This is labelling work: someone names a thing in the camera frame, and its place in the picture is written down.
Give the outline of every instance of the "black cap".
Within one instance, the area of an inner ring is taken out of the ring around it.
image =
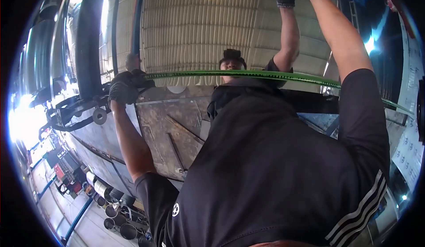
[[[243,67],[247,69],[247,64],[245,60],[241,57],[241,51],[235,49],[226,49],[223,51],[223,59],[220,60],[219,64],[223,63],[225,60],[237,60],[243,64]]]

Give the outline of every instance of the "ceiling insulation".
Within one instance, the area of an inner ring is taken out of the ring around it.
[[[296,0],[300,56],[294,71],[323,76],[330,48],[309,0]],[[263,69],[280,49],[275,0],[144,0],[141,59],[147,73],[218,69],[224,49],[242,51],[248,69]],[[219,77],[157,80],[157,86],[218,85]],[[318,92],[315,85],[286,85]]]

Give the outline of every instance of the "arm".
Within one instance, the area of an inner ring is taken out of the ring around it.
[[[273,57],[273,61],[280,72],[289,72],[300,53],[300,31],[295,19],[294,8],[279,8],[279,10],[282,18],[281,48]]]
[[[156,173],[151,150],[131,123],[130,117],[125,112],[125,105],[110,101],[110,108],[114,116],[121,153],[133,181],[146,172]]]
[[[300,53],[300,31],[294,12],[295,0],[276,0],[276,4],[282,19],[280,51],[273,57],[276,67],[268,67],[271,68],[268,70],[291,72],[292,64]]]
[[[333,52],[341,82],[361,68],[373,71],[369,55],[357,30],[331,0],[310,0],[323,35]]]

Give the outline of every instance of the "stacked pipe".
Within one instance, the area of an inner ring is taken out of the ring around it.
[[[96,202],[104,208],[104,227],[114,233],[119,232],[124,239],[139,239],[139,244],[145,246],[151,239],[149,224],[144,211],[133,207],[135,198],[109,187],[89,170],[86,176],[97,192]]]

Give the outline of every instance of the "cable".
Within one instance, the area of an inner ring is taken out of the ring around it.
[[[332,87],[336,89],[341,88],[341,84],[337,81],[324,79],[319,76],[306,75],[301,73],[285,73],[285,72],[274,72],[274,71],[254,71],[254,70],[193,70],[193,71],[178,71],[178,72],[167,72],[167,73],[150,73],[145,74],[145,80],[152,79],[167,79],[177,77],[193,77],[193,76],[233,76],[233,77],[250,77],[258,79],[274,79],[274,80],[285,80],[285,81],[296,81],[304,82],[308,84],[315,84],[321,86]],[[414,117],[414,113],[387,99],[382,99],[385,104],[399,108]]]

